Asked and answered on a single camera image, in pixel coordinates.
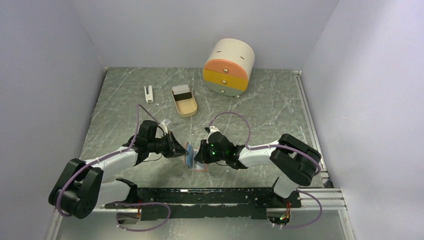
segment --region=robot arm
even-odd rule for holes
[[[149,157],[149,153],[162,154],[165,158],[187,154],[171,131],[166,133],[164,131],[162,137],[156,138],[157,128],[160,127],[155,121],[143,121],[131,149],[123,151],[130,145],[133,137],[118,149],[121,153],[84,170],[64,192],[60,207],[69,214],[83,219],[91,213],[95,206],[118,201],[136,203],[136,184],[123,178],[108,183],[103,182],[123,169],[142,163]],[[56,206],[59,192],[71,176],[84,165],[98,161],[98,159],[82,161],[74,158],[70,160],[51,191],[48,202]]]
[[[288,198],[299,186],[309,186],[317,171],[321,154],[290,134],[283,134],[277,141],[250,146],[234,145],[220,131],[211,126],[206,128],[207,139],[202,140],[194,160],[200,163],[225,161],[233,169],[247,169],[256,165],[275,164],[281,171],[281,176],[275,181],[273,193],[281,198]],[[301,154],[291,157],[294,153],[279,146],[287,146],[308,155],[312,160]]]

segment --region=white wall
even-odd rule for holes
[[[72,0],[106,66],[203,67],[236,38],[255,67],[300,70],[339,0]]]
[[[358,240],[424,239],[424,2],[340,0],[303,69]]]
[[[104,68],[67,0],[0,1],[0,239],[43,239]]]

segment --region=floor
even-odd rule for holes
[[[201,68],[111,67],[108,69],[81,159],[102,156],[119,148],[134,134],[136,104],[143,104],[159,121],[171,120],[168,129],[184,145],[195,148],[207,133],[204,127],[218,113],[234,111],[244,115],[252,129],[249,145],[266,144],[289,133],[312,146],[310,130],[296,78],[291,70],[254,69],[248,88],[240,98],[209,91]],[[171,88],[188,84],[193,89],[196,115],[182,118],[172,98]],[[146,103],[144,86],[153,86],[153,103]],[[140,121],[150,119],[142,110]],[[235,115],[222,115],[214,123],[230,141],[243,144],[248,136],[245,123]],[[274,165],[235,170],[209,164],[208,172],[187,168],[183,158],[162,158],[143,162],[119,172],[139,187],[270,187],[281,171]],[[322,188],[320,175],[310,187]]]

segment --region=beige container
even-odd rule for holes
[[[174,86],[171,92],[178,115],[188,118],[197,113],[198,104],[192,89],[187,84]]]
[[[226,96],[238,96],[249,84],[255,53],[245,42],[225,38],[218,41],[203,67],[207,86]]]

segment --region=toy dresser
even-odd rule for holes
[[[203,67],[207,86],[219,94],[238,97],[246,91],[255,53],[245,42],[225,38],[216,43]]]

